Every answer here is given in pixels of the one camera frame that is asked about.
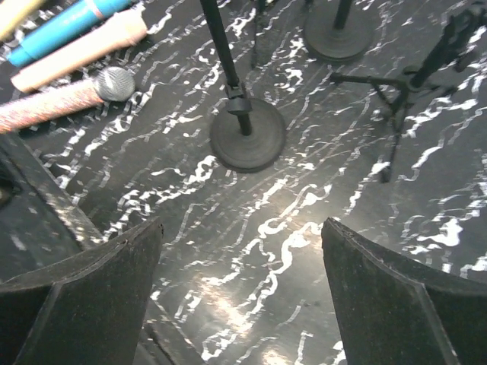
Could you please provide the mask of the pale pink microphone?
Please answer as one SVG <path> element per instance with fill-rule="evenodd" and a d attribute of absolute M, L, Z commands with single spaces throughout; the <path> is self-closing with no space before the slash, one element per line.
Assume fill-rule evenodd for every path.
<path fill-rule="evenodd" d="M 104 25 L 22 68 L 11 83 L 19 91 L 29 93 L 111 52 L 136 45 L 147 32 L 141 12 L 121 11 Z"/>

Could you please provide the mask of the teal blue microphone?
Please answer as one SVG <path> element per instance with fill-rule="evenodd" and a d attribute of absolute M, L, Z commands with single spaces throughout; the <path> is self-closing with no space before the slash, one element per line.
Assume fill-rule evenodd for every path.
<path fill-rule="evenodd" d="M 45 24 L 36 28 L 10 51 L 7 61 L 24 67 L 49 55 L 102 20 L 127 8 L 130 0 L 78 1 Z"/>

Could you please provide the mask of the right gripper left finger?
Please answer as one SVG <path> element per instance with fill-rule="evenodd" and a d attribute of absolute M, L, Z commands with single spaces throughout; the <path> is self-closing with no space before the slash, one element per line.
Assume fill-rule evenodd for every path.
<path fill-rule="evenodd" d="M 153 218 L 1 285 L 3 364 L 131 364 L 161 254 Z"/>

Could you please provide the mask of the cream yellow microphone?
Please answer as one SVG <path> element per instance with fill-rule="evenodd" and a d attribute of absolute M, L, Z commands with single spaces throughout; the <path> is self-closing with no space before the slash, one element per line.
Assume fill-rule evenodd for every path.
<path fill-rule="evenodd" d="M 45 0 L 1 1 L 1 41 L 9 38 L 15 28 L 45 2 Z"/>

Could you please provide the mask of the black tripod shock-mount stand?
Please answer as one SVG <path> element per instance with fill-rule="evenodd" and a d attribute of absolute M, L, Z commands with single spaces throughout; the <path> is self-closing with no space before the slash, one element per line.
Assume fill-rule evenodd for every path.
<path fill-rule="evenodd" d="M 444 97 L 454 94 L 453 85 L 434 84 L 428 79 L 440 68 L 454 63 L 457 73 L 464 71 L 477 57 L 474 50 L 467 51 L 467 45 L 473 34 L 486 26 L 486 3 L 473 2 L 458 15 L 450 16 L 438 43 L 428 54 L 419 68 L 405 67 L 397 78 L 378 78 L 373 76 L 352 76 L 334 72 L 329 80 L 334 84 L 343 82 L 368 84 L 377 92 L 388 110 L 384 118 L 391 123 L 393 143 L 387 165 L 380 171 L 383 183 L 390 181 L 396 149 L 402 137 L 404 122 L 409 109 L 420 98 L 420 94 L 441 90 Z"/>

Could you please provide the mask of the black round-base mic stand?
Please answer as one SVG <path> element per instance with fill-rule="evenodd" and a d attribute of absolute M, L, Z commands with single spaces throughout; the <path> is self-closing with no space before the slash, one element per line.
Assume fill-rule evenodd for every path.
<path fill-rule="evenodd" d="M 371 19 L 352 0 L 315 1 L 303 28 L 308 52 L 332 64 L 346 64 L 360 58 L 373 35 Z"/>

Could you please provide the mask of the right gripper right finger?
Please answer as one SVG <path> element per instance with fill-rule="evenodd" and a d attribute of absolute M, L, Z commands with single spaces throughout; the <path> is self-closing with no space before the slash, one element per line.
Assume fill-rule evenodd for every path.
<path fill-rule="evenodd" d="M 350 364 L 484 364 L 486 285 L 428 267 L 329 218 L 323 260 Z"/>

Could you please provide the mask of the glitter silver-head microphone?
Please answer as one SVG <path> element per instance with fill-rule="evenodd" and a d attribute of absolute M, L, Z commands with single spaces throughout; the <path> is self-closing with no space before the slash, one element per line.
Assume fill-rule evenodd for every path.
<path fill-rule="evenodd" d="M 107 67 L 97 76 L 1 105 L 1 133 L 23 129 L 105 102 L 123 102 L 135 92 L 133 75 Z"/>

